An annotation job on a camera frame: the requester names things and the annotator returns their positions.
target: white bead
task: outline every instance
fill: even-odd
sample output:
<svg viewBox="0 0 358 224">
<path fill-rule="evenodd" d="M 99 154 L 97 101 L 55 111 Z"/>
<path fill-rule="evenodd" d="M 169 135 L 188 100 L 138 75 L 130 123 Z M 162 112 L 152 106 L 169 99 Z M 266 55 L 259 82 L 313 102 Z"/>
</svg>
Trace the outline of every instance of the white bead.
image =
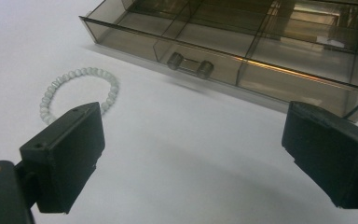
<svg viewBox="0 0 358 224">
<path fill-rule="evenodd" d="M 110 91 L 108 94 L 109 98 L 115 99 L 117 97 L 115 92 Z"/>
<path fill-rule="evenodd" d="M 68 75 L 70 78 L 76 77 L 76 73 L 74 71 L 69 72 Z"/>
<path fill-rule="evenodd" d="M 106 81 L 108 81 L 110 83 L 111 86 L 116 86 L 117 85 L 117 81 L 115 79 L 107 79 Z"/>
<path fill-rule="evenodd" d="M 51 124 L 52 122 L 54 122 L 56 119 L 53 117 L 50 117 L 50 119 L 48 120 L 47 124 Z"/>
<path fill-rule="evenodd" d="M 46 116 L 48 116 L 48 113 L 41 113 L 41 114 L 40 114 L 40 118 L 41 118 L 41 119 L 44 119 Z"/>
<path fill-rule="evenodd" d="M 45 96 L 48 98 L 51 98 L 51 97 L 53 97 L 53 93 L 51 91 L 47 91 L 47 92 L 45 92 Z"/>
<path fill-rule="evenodd" d="M 52 93 L 54 93 L 55 92 L 55 87 L 53 87 L 53 86 L 49 86 L 48 87 L 48 91 L 51 91 Z"/>
<path fill-rule="evenodd" d="M 91 75 L 91 72 L 92 72 L 92 67 L 88 67 L 88 68 L 87 68 L 87 74 L 88 74 L 88 75 Z"/>
<path fill-rule="evenodd" d="M 96 76 L 98 74 L 98 68 L 92 68 L 92 72 L 90 75 Z"/>
<path fill-rule="evenodd" d="M 103 108 L 103 110 L 107 110 L 107 109 L 109 109 L 109 104 L 107 104 L 107 103 L 102 103 L 102 104 L 101 104 L 101 107 Z"/>
<path fill-rule="evenodd" d="M 40 107 L 48 107 L 48 104 L 45 102 L 40 103 Z"/>
<path fill-rule="evenodd" d="M 103 78 L 104 78 L 104 79 L 108 80 L 109 77 L 110 77 L 109 75 L 110 75 L 110 74 L 109 74 L 108 72 L 106 72 L 106 71 L 103 72 Z"/>
<path fill-rule="evenodd" d="M 56 79 L 58 81 L 58 83 L 62 84 L 63 83 L 63 78 L 62 77 L 57 77 Z"/>
<path fill-rule="evenodd" d="M 117 78 L 115 78 L 112 74 L 110 74 L 110 76 L 111 76 L 111 77 L 109 78 L 109 81 L 116 83 L 116 82 L 117 82 Z"/>
<path fill-rule="evenodd" d="M 118 92 L 118 86 L 112 86 L 112 87 L 110 88 L 110 91 L 111 91 L 111 92 L 114 92 L 114 93 L 117 93 L 117 92 Z"/>
<path fill-rule="evenodd" d="M 48 113 L 48 108 L 47 107 L 40 107 L 40 113 Z"/>
<path fill-rule="evenodd" d="M 97 71 L 98 77 L 101 77 L 103 75 L 103 72 L 104 72 L 103 69 L 98 69 L 98 71 Z"/>
<path fill-rule="evenodd" d="M 62 79 L 63 79 L 64 81 L 69 81 L 69 79 L 71 79 L 71 78 L 68 76 L 68 74 L 63 74 L 63 75 L 62 75 Z"/>
<path fill-rule="evenodd" d="M 50 103 L 50 98 L 48 98 L 48 97 L 43 97 L 43 98 L 42 98 L 42 102 L 48 104 L 48 103 Z"/>
<path fill-rule="evenodd" d="M 53 81 L 51 82 L 51 86 L 57 90 L 60 87 L 60 83 L 58 81 Z"/>
<path fill-rule="evenodd" d="M 87 75 L 87 69 L 86 68 L 82 68 L 80 71 L 81 71 L 81 75 L 84 75 L 84 76 Z"/>
<path fill-rule="evenodd" d="M 75 74 L 76 74 L 77 77 L 80 77 L 80 76 L 81 76 L 81 71 L 80 71 L 80 69 L 76 69 L 76 70 L 75 70 Z"/>
<path fill-rule="evenodd" d="M 112 99 L 112 98 L 107 98 L 106 103 L 109 104 L 109 105 L 113 105 L 115 103 L 115 100 Z"/>
<path fill-rule="evenodd" d="M 47 115 L 43 118 L 43 121 L 47 123 L 50 118 L 51 118 L 51 115 Z"/>
</svg>

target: beaded bracelet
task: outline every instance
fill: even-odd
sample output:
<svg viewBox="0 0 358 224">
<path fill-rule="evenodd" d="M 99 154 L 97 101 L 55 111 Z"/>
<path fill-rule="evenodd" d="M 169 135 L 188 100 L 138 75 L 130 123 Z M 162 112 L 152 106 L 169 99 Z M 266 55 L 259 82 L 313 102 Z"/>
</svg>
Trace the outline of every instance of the beaded bracelet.
<svg viewBox="0 0 358 224">
<path fill-rule="evenodd" d="M 57 77 L 55 81 L 51 83 L 48 90 L 45 92 L 40 104 L 40 118 L 47 124 L 51 124 L 56 120 L 55 116 L 50 113 L 49 106 L 56 90 L 65 82 L 81 76 L 95 76 L 100 77 L 110 83 L 110 92 L 106 98 L 106 101 L 101 104 L 101 115 L 103 115 L 111 105 L 116 101 L 119 84 L 117 78 L 111 73 L 99 68 L 82 68 L 75 71 L 71 71 L 68 74 L 64 74 L 61 77 Z"/>
</svg>

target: white table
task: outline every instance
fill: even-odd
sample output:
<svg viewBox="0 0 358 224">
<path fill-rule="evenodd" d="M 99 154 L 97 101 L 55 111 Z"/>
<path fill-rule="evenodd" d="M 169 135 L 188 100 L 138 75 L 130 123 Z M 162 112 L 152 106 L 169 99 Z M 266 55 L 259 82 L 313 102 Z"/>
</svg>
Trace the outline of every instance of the white table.
<svg viewBox="0 0 358 224">
<path fill-rule="evenodd" d="M 55 77 L 92 66 L 121 82 L 96 172 L 69 215 L 35 206 L 36 223 L 358 223 L 281 146 L 285 114 L 95 46 L 77 16 L 100 1 L 0 0 L 0 160 L 20 161 L 19 147 L 46 127 L 39 104 Z M 107 92 L 95 77 L 71 81 L 52 111 Z"/>
</svg>

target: drawer handle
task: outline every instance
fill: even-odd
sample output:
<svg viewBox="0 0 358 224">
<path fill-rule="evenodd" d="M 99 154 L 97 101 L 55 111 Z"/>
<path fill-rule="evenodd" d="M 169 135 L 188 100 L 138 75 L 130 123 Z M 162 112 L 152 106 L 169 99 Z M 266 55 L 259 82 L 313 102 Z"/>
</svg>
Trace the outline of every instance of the drawer handle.
<svg viewBox="0 0 358 224">
<path fill-rule="evenodd" d="M 214 66 L 209 61 L 194 61 L 188 58 L 185 58 L 182 54 L 174 52 L 170 59 L 167 61 L 167 65 L 172 70 L 182 70 L 192 74 L 195 74 L 200 78 L 208 78 Z"/>
</svg>

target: plastic organizer box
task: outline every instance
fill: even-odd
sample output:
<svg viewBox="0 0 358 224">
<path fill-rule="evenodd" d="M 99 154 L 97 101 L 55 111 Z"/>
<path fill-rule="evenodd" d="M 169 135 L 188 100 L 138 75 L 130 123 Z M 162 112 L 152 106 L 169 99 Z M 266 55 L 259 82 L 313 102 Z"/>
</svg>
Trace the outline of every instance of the plastic organizer box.
<svg viewBox="0 0 358 224">
<path fill-rule="evenodd" d="M 358 0 L 105 0 L 95 43 L 358 120 Z"/>
</svg>

